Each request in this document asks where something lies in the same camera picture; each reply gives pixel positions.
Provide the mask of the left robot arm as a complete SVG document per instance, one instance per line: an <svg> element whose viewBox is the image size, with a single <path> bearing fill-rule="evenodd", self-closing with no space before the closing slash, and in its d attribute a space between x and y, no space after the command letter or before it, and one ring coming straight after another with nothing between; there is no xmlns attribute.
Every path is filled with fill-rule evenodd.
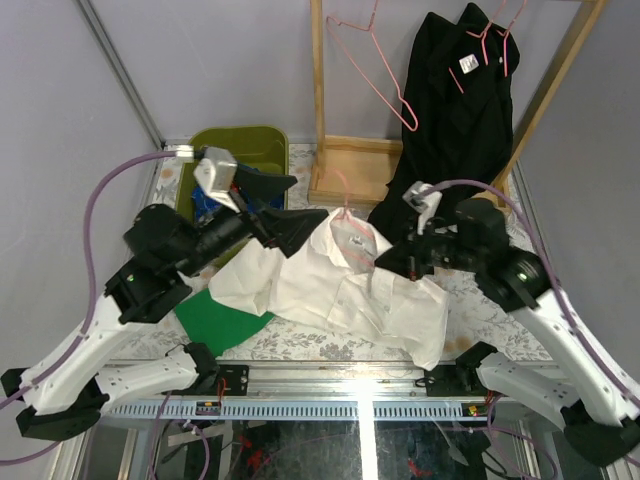
<svg viewBox="0 0 640 480"><path fill-rule="evenodd" d="M66 441L123 403L164 392L212 392L219 366L202 343L189 343L146 365L111 371L104 366L131 337L190 295L185 278L248 238L290 257L328 215L319 209L272 208L270 201L296 178L261 173L234 159L204 157L194 177L219 204L214 216L194 224L164 204L143 209L124 236L132 258L92 301L79 328L38 364L2 375L5 393L25 404L16 417L22 436Z"/></svg>

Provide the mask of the blue plaid shirt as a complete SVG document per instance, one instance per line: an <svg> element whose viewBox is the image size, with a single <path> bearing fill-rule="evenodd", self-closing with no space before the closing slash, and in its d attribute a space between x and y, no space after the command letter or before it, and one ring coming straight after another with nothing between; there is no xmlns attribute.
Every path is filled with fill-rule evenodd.
<svg viewBox="0 0 640 480"><path fill-rule="evenodd" d="M221 208L239 213L241 209L250 210L248 197L243 196L241 188L234 181L238 173L260 173L260 170L241 165L241 169L223 165L215 166L209 161L201 160L194 170L196 187L192 198L196 206L196 219L206 214L213 214Z"/></svg>

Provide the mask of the pink hanger of white shirt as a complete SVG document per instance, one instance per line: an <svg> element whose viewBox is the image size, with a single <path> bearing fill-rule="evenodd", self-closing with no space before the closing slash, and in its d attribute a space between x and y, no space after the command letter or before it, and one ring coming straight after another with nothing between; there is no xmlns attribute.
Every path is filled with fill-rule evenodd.
<svg viewBox="0 0 640 480"><path fill-rule="evenodd" d="M352 258L359 266L352 266L354 270L372 268L375 255L368 249L370 244L375 246L375 236L370 230L363 227L351 214L349 208L350 187L345 175L336 168L330 170L342 183L343 206L341 212L334 217L332 227L337 229L339 246L345 258Z"/></svg>

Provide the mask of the white shirt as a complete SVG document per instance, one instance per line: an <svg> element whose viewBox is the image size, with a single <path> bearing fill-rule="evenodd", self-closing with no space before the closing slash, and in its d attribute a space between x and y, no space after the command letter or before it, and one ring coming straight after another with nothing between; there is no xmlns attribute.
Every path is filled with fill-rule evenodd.
<svg viewBox="0 0 640 480"><path fill-rule="evenodd" d="M405 351L413 363L433 369L445 344L449 295L428 278L409 280L377 268L352 268L336 244L337 208L302 248L287 258L250 240L209 282L218 303ZM375 236L375 260L390 249L371 224L353 216Z"/></svg>

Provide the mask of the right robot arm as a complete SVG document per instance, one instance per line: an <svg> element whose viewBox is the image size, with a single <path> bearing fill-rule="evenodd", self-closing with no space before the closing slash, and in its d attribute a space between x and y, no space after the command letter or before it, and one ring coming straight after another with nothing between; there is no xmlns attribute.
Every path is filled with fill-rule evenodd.
<svg viewBox="0 0 640 480"><path fill-rule="evenodd" d="M517 366L482 345L458 359L458 387L487 389L526 405L559 428L585 460L607 467L639 445L639 383L575 313L543 260L512 245L501 211L484 198L458 204L454 229L420 218L376 265L411 280L434 268L471 272L486 298L544 347L569 382Z"/></svg>

